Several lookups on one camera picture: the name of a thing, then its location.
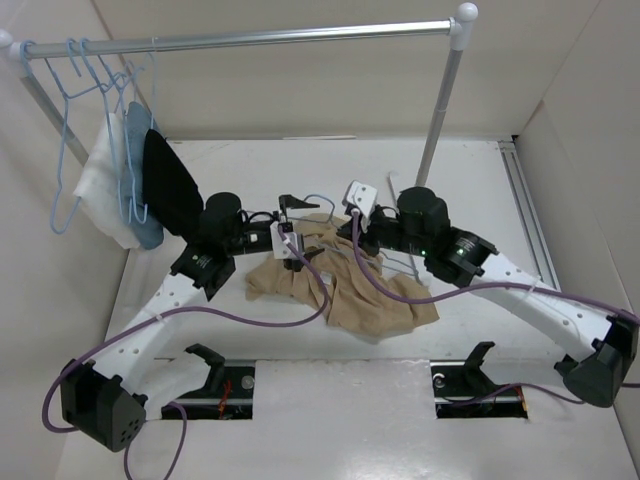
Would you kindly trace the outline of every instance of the wire hanger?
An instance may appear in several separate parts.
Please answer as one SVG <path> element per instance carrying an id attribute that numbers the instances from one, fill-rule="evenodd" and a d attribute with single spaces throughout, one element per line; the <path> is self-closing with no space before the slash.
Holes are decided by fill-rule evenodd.
<path id="1" fill-rule="evenodd" d="M 72 42 L 75 42 L 75 40 L 72 39 L 72 38 L 69 38 L 66 41 L 67 54 L 69 55 L 69 59 L 71 61 L 71 65 L 73 66 L 74 70 L 76 71 L 76 74 L 78 75 L 78 77 L 81 77 L 82 73 L 80 72 L 80 69 L 76 65 L 76 62 L 75 62 L 75 60 L 73 58 L 73 55 L 71 53 L 71 43 Z M 27 72 L 27 75 L 29 77 L 31 77 L 31 78 L 35 78 L 35 76 L 33 74 L 33 70 L 31 69 L 31 65 L 29 64 L 29 60 L 27 60 L 27 58 L 26 58 L 26 48 L 29 45 L 35 45 L 35 42 L 33 42 L 31 40 L 28 40 L 26 42 L 23 42 L 22 45 L 20 46 L 20 59 L 22 61 L 22 65 L 24 66 L 25 71 Z M 58 210 L 58 202 L 60 201 L 60 195 L 62 194 L 62 190 L 63 190 L 62 172 L 63 172 L 64 152 L 65 152 L 65 146 L 66 146 L 68 124 L 69 124 L 69 102 L 70 102 L 70 100 L 73 100 L 74 98 L 81 97 L 82 95 L 95 90 L 96 88 L 98 88 L 98 86 L 96 85 L 96 86 L 93 86 L 93 87 L 89 87 L 89 88 L 87 88 L 85 90 L 82 90 L 82 91 L 80 91 L 78 93 L 75 93 L 75 94 L 69 94 L 69 93 L 67 93 L 67 91 L 62 86 L 62 82 L 60 81 L 60 77 L 58 76 L 58 74 L 56 73 L 56 71 L 54 70 L 53 66 L 51 65 L 51 63 L 49 62 L 48 59 L 45 59 L 45 63 L 47 64 L 47 68 L 49 69 L 49 72 L 51 73 L 51 76 L 53 77 L 53 79 L 54 79 L 54 81 L 56 83 L 56 86 L 58 87 L 58 90 L 60 90 L 60 94 L 62 95 L 62 98 L 64 99 L 64 115 L 63 115 L 64 123 L 62 125 L 60 149 L 59 149 L 59 153 L 58 153 L 58 168 L 57 168 L 58 189 L 56 190 L 55 196 L 53 198 L 53 205 L 51 206 L 51 213 L 49 215 L 49 226 L 51 227 L 51 230 L 54 233 L 58 234 L 58 235 L 62 235 L 69 228 L 69 225 L 71 224 L 71 220 L 73 219 L 73 216 L 76 214 L 76 211 L 78 209 L 78 205 L 80 204 L 80 198 L 76 198 L 76 201 L 73 204 L 71 212 L 67 216 L 67 219 L 64 221 L 64 224 L 63 224 L 62 228 L 58 228 L 56 226 L 56 213 L 57 213 L 57 210 Z"/>
<path id="2" fill-rule="evenodd" d="M 152 62 L 152 66 L 153 66 L 153 83 L 151 86 L 151 122 L 149 125 L 149 128 L 152 129 L 153 125 L 154 125 L 154 114 L 155 114 L 155 105 L 156 105 L 156 83 L 157 83 L 157 64 L 156 64 L 156 58 L 153 55 L 153 53 L 147 53 L 145 55 L 145 61 L 147 58 L 151 59 Z M 131 61 L 127 61 L 125 65 L 129 66 L 129 69 L 131 70 L 133 67 L 133 63 Z M 137 93 L 137 89 L 138 89 L 138 85 L 137 85 L 137 77 L 139 75 L 140 72 L 146 70 L 146 65 L 145 62 L 143 62 L 143 64 L 140 67 L 134 68 L 132 70 L 132 73 L 129 76 L 129 81 L 131 81 L 133 83 L 133 92 L 134 92 L 134 101 L 136 100 L 136 93 Z M 129 134 L 127 131 L 127 116 L 128 116 L 128 111 L 125 111 L 124 109 L 124 103 L 122 101 L 122 93 L 120 99 L 118 100 L 118 103 L 122 105 L 122 117 L 123 117 L 123 122 L 124 122 L 124 140 L 125 140 L 125 147 L 126 147 L 126 151 L 127 151 L 127 166 L 129 168 L 129 173 L 131 175 L 131 199 L 129 200 L 129 223 L 131 223 L 132 221 L 132 216 L 131 213 L 133 211 L 133 216 L 135 217 L 136 221 L 140 224 L 145 224 L 147 222 L 147 217 L 148 217 L 148 213 L 149 213 L 149 205 L 144 204 L 144 213 L 142 218 L 140 218 L 140 216 L 138 215 L 138 202 L 136 199 L 136 175 L 135 172 L 133 171 L 133 164 L 131 162 L 131 149 L 129 146 Z"/>
<path id="3" fill-rule="evenodd" d="M 98 77 L 98 75 L 96 74 L 96 71 L 94 70 L 93 66 L 91 66 L 91 63 L 89 63 L 89 59 L 87 58 L 85 51 L 84 51 L 84 44 L 85 42 L 88 42 L 89 39 L 88 38 L 81 38 L 80 41 L 78 42 L 78 45 L 80 47 L 80 57 L 82 57 L 82 61 L 85 64 L 85 67 L 87 67 L 87 70 L 89 71 L 89 74 L 91 75 L 91 78 L 93 78 L 94 82 L 96 83 L 96 86 L 99 88 L 100 93 L 102 94 L 102 101 L 104 104 L 104 114 L 107 120 L 107 131 L 109 133 L 109 146 L 111 147 L 111 163 L 113 166 L 113 171 L 116 175 L 116 180 L 117 180 L 117 190 L 118 190 L 118 210 L 120 212 L 120 218 L 126 222 L 125 220 L 125 216 L 124 216 L 124 212 L 122 210 L 122 196 L 120 194 L 120 183 L 121 183 L 121 175 L 120 175 L 120 171 L 118 170 L 118 165 L 116 162 L 116 152 L 115 152 L 115 144 L 114 144 L 114 140 L 113 140 L 113 129 L 111 127 L 111 119 L 109 118 L 109 100 L 107 99 L 107 92 L 111 89 L 111 87 L 113 86 L 117 86 L 117 80 L 118 78 L 113 75 L 111 73 L 111 70 L 109 69 L 109 67 L 106 65 L 106 63 L 104 62 L 104 60 L 102 59 L 102 57 L 100 55 L 98 55 L 98 59 L 100 60 L 100 63 L 102 63 L 103 67 L 105 67 L 105 70 L 107 72 L 107 75 L 109 75 L 110 78 L 110 83 L 109 84 L 104 84 L 100 81 L 100 78 Z"/>

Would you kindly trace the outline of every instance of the blue hanger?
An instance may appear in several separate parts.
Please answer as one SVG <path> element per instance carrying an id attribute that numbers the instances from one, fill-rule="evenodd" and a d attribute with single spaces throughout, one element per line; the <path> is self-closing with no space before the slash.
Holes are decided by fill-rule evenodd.
<path id="1" fill-rule="evenodd" d="M 124 213 L 122 211 L 122 196 L 120 194 L 120 172 L 118 171 L 118 166 L 116 163 L 116 152 L 115 152 L 115 145 L 113 142 L 113 130 L 111 127 L 111 119 L 109 118 L 109 100 L 107 99 L 107 92 L 111 89 L 111 87 L 115 86 L 116 89 L 118 88 L 117 85 L 117 79 L 116 77 L 111 73 L 111 70 L 106 66 L 106 63 L 102 60 L 102 57 L 100 57 L 100 55 L 98 55 L 98 59 L 100 60 L 100 62 L 102 63 L 103 66 L 105 66 L 105 70 L 107 71 L 107 74 L 109 75 L 111 82 L 109 84 L 103 84 L 100 81 L 100 78 L 98 78 L 98 75 L 96 74 L 96 71 L 93 69 L 93 67 L 91 66 L 91 64 L 89 63 L 89 60 L 87 59 L 87 56 L 85 54 L 84 51 L 84 43 L 88 42 L 89 39 L 87 38 L 81 38 L 80 41 L 78 42 L 78 45 L 80 46 L 80 56 L 82 57 L 82 61 L 84 62 L 85 66 L 87 67 L 87 70 L 89 71 L 89 74 L 91 75 L 91 77 L 93 78 L 93 80 L 96 83 L 96 86 L 100 89 L 100 93 L 102 94 L 102 101 L 104 104 L 104 114 L 105 117 L 107 119 L 107 131 L 109 132 L 109 146 L 111 147 L 111 162 L 113 164 L 113 171 L 116 175 L 116 179 L 117 179 L 117 190 L 118 190 L 118 210 L 120 212 L 120 218 L 123 221 L 125 220 L 124 217 Z"/>
<path id="2" fill-rule="evenodd" d="M 73 42 L 73 39 L 68 39 L 67 40 L 67 53 L 69 55 L 69 59 L 71 60 L 71 64 L 73 65 L 76 73 L 78 74 L 78 76 L 82 76 L 80 70 L 78 69 L 78 66 L 75 63 L 75 60 L 73 59 L 73 55 L 71 53 L 71 47 L 70 44 L 71 42 Z M 20 59 L 22 61 L 22 65 L 24 66 L 25 71 L 27 72 L 27 75 L 29 77 L 35 78 L 33 75 L 33 70 L 31 69 L 31 65 L 29 65 L 29 61 L 26 58 L 26 48 L 29 45 L 35 45 L 35 42 L 28 40 L 26 42 L 23 42 L 20 45 Z M 58 189 L 56 190 L 56 194 L 54 196 L 53 199 L 53 205 L 51 207 L 51 213 L 49 215 L 49 226 L 51 227 L 51 230 L 58 234 L 58 235 L 62 235 L 64 232 L 67 231 L 67 229 L 69 228 L 69 225 L 71 224 L 71 220 L 73 218 L 73 216 L 75 215 L 77 209 L 78 209 L 78 205 L 80 204 L 80 198 L 76 198 L 75 203 L 73 204 L 73 207 L 71 209 L 71 213 L 69 213 L 69 216 L 67 217 L 67 219 L 64 222 L 64 225 L 62 226 L 62 228 L 58 228 L 56 227 L 55 224 L 55 219 L 56 219 L 56 211 L 58 209 L 58 202 L 60 201 L 60 195 L 62 194 L 62 190 L 63 190 L 63 183 L 62 183 L 62 167 L 63 167 L 63 162 L 64 162 L 64 151 L 65 151 L 65 144 L 66 144 L 66 139 L 67 139 L 67 130 L 68 130 L 68 124 L 69 124 L 69 101 L 74 99 L 74 98 L 78 98 L 81 97 L 82 95 L 91 92 L 92 90 L 95 90 L 97 88 L 97 86 L 93 86 L 90 88 L 87 88 L 85 90 L 82 90 L 78 93 L 75 94 L 69 94 L 65 91 L 64 87 L 62 86 L 62 82 L 60 82 L 60 77 L 58 77 L 58 74 L 56 73 L 56 71 L 53 69 L 53 67 L 51 66 L 51 63 L 49 62 L 49 60 L 45 59 L 45 63 L 47 64 L 47 67 L 49 68 L 49 72 L 51 72 L 51 76 L 53 77 L 56 86 L 58 87 L 58 90 L 60 90 L 60 94 L 62 95 L 62 98 L 64 99 L 64 123 L 62 125 L 62 132 L 61 132 L 61 140 L 60 140 L 60 149 L 59 149 L 59 153 L 58 153 L 58 169 L 57 169 L 57 180 L 58 180 Z"/>
<path id="3" fill-rule="evenodd" d="M 149 125 L 149 128 L 153 128 L 153 120 L 154 120 L 154 111 L 155 111 L 155 103 L 156 103 L 156 80 L 157 80 L 157 69 L 156 69 L 156 59 L 155 56 L 152 53 L 147 53 L 146 58 L 150 58 L 152 63 L 153 63 L 153 84 L 151 87 L 151 98 L 152 98 L 152 108 L 151 108 L 151 124 Z M 126 147 L 126 151 L 127 151 L 127 166 L 129 168 L 129 173 L 131 175 L 131 200 L 129 200 L 129 223 L 131 223 L 133 221 L 132 218 L 132 213 L 133 216 L 135 216 L 136 221 L 140 224 L 145 224 L 147 222 L 147 217 L 149 214 L 149 205 L 145 204 L 144 205 L 144 214 L 142 216 L 142 218 L 140 218 L 140 215 L 138 214 L 138 202 L 136 201 L 136 175 L 133 171 L 133 164 L 131 163 L 131 148 L 129 145 L 129 134 L 127 132 L 127 115 L 128 112 L 125 111 L 124 108 L 124 100 L 123 100 L 123 94 L 125 91 L 125 87 L 132 82 L 133 83 L 133 92 L 134 92 L 134 101 L 136 100 L 136 94 L 137 94 L 137 78 L 138 75 L 140 74 L 140 72 L 146 70 L 146 66 L 143 63 L 143 65 L 141 65 L 140 67 L 135 67 L 135 65 L 133 64 L 133 62 L 131 62 L 130 60 L 127 60 L 127 62 L 125 63 L 126 67 L 129 67 L 129 71 L 131 72 L 130 75 L 128 76 L 127 80 L 124 82 L 124 84 L 122 86 L 117 86 L 116 88 L 118 89 L 119 92 L 119 98 L 118 98 L 118 104 L 116 105 L 116 110 L 118 109 L 118 106 L 120 106 L 122 108 L 122 118 L 123 118 L 123 123 L 124 123 L 124 140 L 125 140 L 125 147 Z"/>
<path id="4" fill-rule="evenodd" d="M 156 97 L 156 60 L 155 57 L 153 56 L 153 54 L 151 53 L 147 53 L 147 55 L 145 56 L 145 60 L 146 58 L 149 57 L 151 58 L 152 62 L 153 62 L 153 72 L 154 72 L 154 77 L 153 77 L 153 85 L 152 85 L 152 102 L 154 104 L 155 107 L 155 97 Z M 147 216 L 148 216 L 148 209 L 149 206 L 145 204 L 144 206 L 144 215 L 143 218 L 140 218 L 140 216 L 138 215 L 138 207 L 137 207 L 137 202 L 136 202 L 136 176 L 133 172 L 133 165 L 131 163 L 131 148 L 129 146 L 129 135 L 127 132 L 127 112 L 125 110 L 124 107 L 124 93 L 126 91 L 126 87 L 129 85 L 129 83 L 133 84 L 133 94 L 134 94 L 134 101 L 136 99 L 137 96 L 137 77 L 140 74 L 140 72 L 144 71 L 146 69 L 146 66 L 144 66 L 144 64 L 140 67 L 135 67 L 135 65 L 133 64 L 133 62 L 131 62 L 130 60 L 127 60 L 125 62 L 125 67 L 129 67 L 130 70 L 130 74 L 126 74 L 123 72 L 117 72 L 117 73 L 112 73 L 111 69 L 109 68 L 109 65 L 107 65 L 107 63 L 102 59 L 101 56 L 98 55 L 98 59 L 100 60 L 100 63 L 102 64 L 102 67 L 104 68 L 104 70 L 107 72 L 107 75 L 109 76 L 109 78 L 111 79 L 111 83 L 115 86 L 116 90 L 118 91 L 118 102 L 116 103 L 116 108 L 114 109 L 114 113 L 117 113 L 118 109 L 122 109 L 122 121 L 123 121 L 123 125 L 124 125 L 124 138 L 125 138 L 125 147 L 126 147 L 126 152 L 127 152 L 127 167 L 129 168 L 129 173 L 131 175 L 131 199 L 129 200 L 129 216 L 128 216 L 128 224 L 131 224 L 131 222 L 133 221 L 132 216 L 135 216 L 136 220 L 138 221 L 138 223 L 140 224 L 144 224 L 147 221 Z M 118 80 L 122 80 L 122 85 L 118 84 Z M 153 110 L 154 108 L 152 108 L 152 112 L 151 112 L 151 126 L 153 125 Z M 120 182 L 118 182 L 118 195 L 121 195 L 120 193 Z M 122 205 L 122 199 L 119 196 L 118 200 L 120 202 L 120 204 Z"/>
<path id="5" fill-rule="evenodd" d="M 156 83 L 157 83 L 157 79 L 158 79 L 158 69 L 157 69 L 157 64 L 156 64 L 156 57 L 155 55 L 153 55 L 153 53 L 147 53 L 147 55 L 145 56 L 145 60 L 146 58 L 150 58 L 151 62 L 153 64 L 153 83 L 151 84 L 151 122 L 149 125 L 149 129 L 153 128 L 153 120 L 154 120 L 154 116 L 155 116 L 155 109 L 156 109 Z M 144 62 L 143 62 L 143 66 L 140 67 L 141 70 L 144 70 L 146 67 L 144 66 Z M 137 91 L 137 84 L 136 82 L 136 76 L 134 76 L 133 78 L 134 81 L 134 92 Z M 131 172 L 131 203 L 130 203 L 130 208 L 133 207 L 133 213 L 136 217 L 136 220 L 140 223 L 140 224 L 145 224 L 147 222 L 147 216 L 148 216 L 148 210 L 149 210 L 149 205 L 145 203 L 144 205 L 144 215 L 143 218 L 141 219 L 138 216 L 138 204 L 136 202 L 136 176 L 133 173 L 133 166 L 131 164 L 131 151 L 129 149 L 129 136 L 127 135 L 127 129 L 125 128 L 125 142 L 126 142 L 126 146 L 127 146 L 127 160 L 129 162 L 129 171 Z"/>

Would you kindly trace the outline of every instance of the light blue cloth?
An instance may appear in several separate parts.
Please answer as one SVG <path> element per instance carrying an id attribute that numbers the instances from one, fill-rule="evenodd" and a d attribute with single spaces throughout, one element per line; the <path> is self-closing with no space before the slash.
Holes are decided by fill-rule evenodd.
<path id="1" fill-rule="evenodd" d="M 144 219 L 144 202 L 142 200 L 142 158 L 144 156 L 144 141 L 147 132 L 151 128 L 151 114 L 138 102 L 131 102 L 127 112 L 125 128 L 129 138 L 129 151 L 131 152 L 131 166 L 136 179 L 135 208 L 138 218 Z M 158 130 L 158 125 L 153 122 L 153 129 Z M 125 160 L 125 168 L 120 182 L 120 195 L 122 197 L 123 211 L 129 215 L 129 201 L 133 198 L 131 185 L 133 178 L 129 170 L 128 160 Z M 140 223 L 135 215 L 131 215 L 131 229 L 140 241 L 142 248 L 152 250 L 164 241 L 164 230 L 158 220 L 150 212 L 147 213 L 147 221 Z"/>

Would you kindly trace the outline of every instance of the white panel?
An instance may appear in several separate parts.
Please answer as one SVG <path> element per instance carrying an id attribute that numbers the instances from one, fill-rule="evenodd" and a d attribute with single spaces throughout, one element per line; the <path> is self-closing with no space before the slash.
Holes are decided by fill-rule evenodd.
<path id="1" fill-rule="evenodd" d="M 437 420 L 430 377 L 427 362 L 259 362 L 254 419 L 189 422 L 172 478 L 637 479 L 612 409 L 525 390 L 529 420 Z M 164 478 L 179 435 L 146 424 L 133 477 Z M 71 435 L 57 479 L 121 472 L 122 454 Z"/>
<path id="2" fill-rule="evenodd" d="M 545 97 L 569 163 L 640 309 L 640 3 L 604 0 Z"/>
<path id="3" fill-rule="evenodd" d="M 80 31 L 106 37 L 84 0 L 2 0 L 0 27 L 16 39 L 36 41 L 60 40 Z M 56 65 L 71 91 L 86 85 L 82 82 L 88 75 L 78 80 L 68 62 Z M 38 73 L 42 66 L 35 65 Z M 50 93 L 57 93 L 50 78 L 40 78 Z M 103 336 L 125 254 L 82 213 L 65 236 L 51 232 L 60 137 L 4 63 L 0 105 L 0 437 L 6 440 L 0 450 L 0 478 L 48 480 L 55 476 L 65 437 L 46 432 L 40 422 L 44 394 L 71 358 Z M 71 120 L 88 148 L 100 112 L 99 97 L 74 102 Z M 79 172 L 68 154 L 61 216 L 69 212 Z M 52 413 L 56 420 L 57 400 Z"/>
<path id="4" fill-rule="evenodd" d="M 538 108 L 517 146 L 562 289 L 627 306 L 605 233 L 545 104 Z"/>
<path id="5" fill-rule="evenodd" d="M 602 0 L 518 141 L 561 283 L 640 308 L 640 4 Z M 640 381 L 638 362 L 628 380 Z M 640 465 L 639 393 L 617 407 Z"/>
<path id="6" fill-rule="evenodd" d="M 448 18 L 458 0 L 94 0 L 117 39 Z M 519 133 L 597 0 L 479 0 L 450 134 Z M 422 134 L 445 37 L 159 55 L 158 118 L 174 138 Z M 149 77 L 143 90 L 149 100 Z"/>
<path id="7" fill-rule="evenodd" d="M 176 152 L 193 173 L 204 198 L 217 191 L 237 193 L 248 210 L 277 208 L 278 195 L 303 197 L 312 192 L 340 201 L 349 183 L 358 179 L 379 191 L 378 201 L 391 205 L 385 177 L 399 172 L 398 186 L 413 184 L 422 140 L 239 141 L 184 142 Z M 454 225 L 494 242 L 498 249 L 533 271 L 525 235 L 496 142 L 442 141 L 429 185 L 444 198 Z M 153 253 L 132 254 L 128 262 L 109 335 L 120 331 L 158 288 L 184 242 L 168 239 Z M 244 275 L 265 254 L 236 259 L 237 271 L 211 301 L 211 306 L 248 318 L 297 320 L 312 310 L 285 297 L 245 300 Z M 450 286 L 433 281 L 432 292 Z M 193 343 L 203 343 L 227 358 L 406 358 L 466 356 L 477 342 L 494 340 L 494 358 L 513 364 L 536 359 L 549 368 L 563 353 L 525 322 L 484 299 L 465 295 L 438 305 L 441 320 L 375 342 L 321 319 L 291 329 L 263 329 L 195 314 L 165 350 L 175 356 Z"/>

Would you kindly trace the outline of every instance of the white wall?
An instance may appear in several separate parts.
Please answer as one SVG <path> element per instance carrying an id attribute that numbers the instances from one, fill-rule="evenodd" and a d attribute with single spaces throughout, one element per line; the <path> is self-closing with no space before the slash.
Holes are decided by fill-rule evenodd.
<path id="1" fill-rule="evenodd" d="M 601 0 L 517 141 L 563 288 L 640 311 L 640 3 Z M 631 381 L 640 381 L 640 362 Z M 640 466 L 640 392 L 617 411 Z"/>
<path id="2" fill-rule="evenodd" d="M 88 0 L 4 0 L 0 27 L 35 41 L 105 36 Z M 57 66 L 69 85 L 87 85 L 73 81 L 66 61 Z M 102 338 L 125 253 L 82 213 L 64 236 L 49 230 L 60 137 L 0 67 L 0 478 L 46 480 L 55 477 L 65 438 L 42 427 L 42 399 L 65 363 Z M 40 78 L 55 93 L 41 67 Z M 83 98 L 72 110 L 87 148 L 100 124 L 100 103 Z M 80 168 L 70 154 L 65 168 L 71 191 Z M 61 211 L 70 204 L 67 194 Z M 57 401 L 54 409 L 60 423 Z"/>
<path id="3" fill-rule="evenodd" d="M 431 20 L 462 1 L 94 0 L 117 39 Z M 597 0 L 476 3 L 445 132 L 520 133 Z M 448 49 L 400 37 L 163 53 L 158 118 L 173 138 L 425 135 Z"/>

